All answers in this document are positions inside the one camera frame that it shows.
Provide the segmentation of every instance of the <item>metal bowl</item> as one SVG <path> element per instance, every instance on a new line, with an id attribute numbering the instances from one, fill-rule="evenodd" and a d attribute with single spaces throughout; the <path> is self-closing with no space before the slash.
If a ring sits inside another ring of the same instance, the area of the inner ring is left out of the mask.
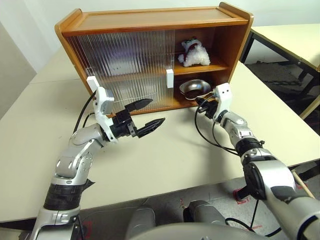
<path id="1" fill-rule="evenodd" d="M 187 81 L 181 84 L 179 89 L 187 100 L 203 98 L 212 91 L 210 84 L 200 79 Z"/>

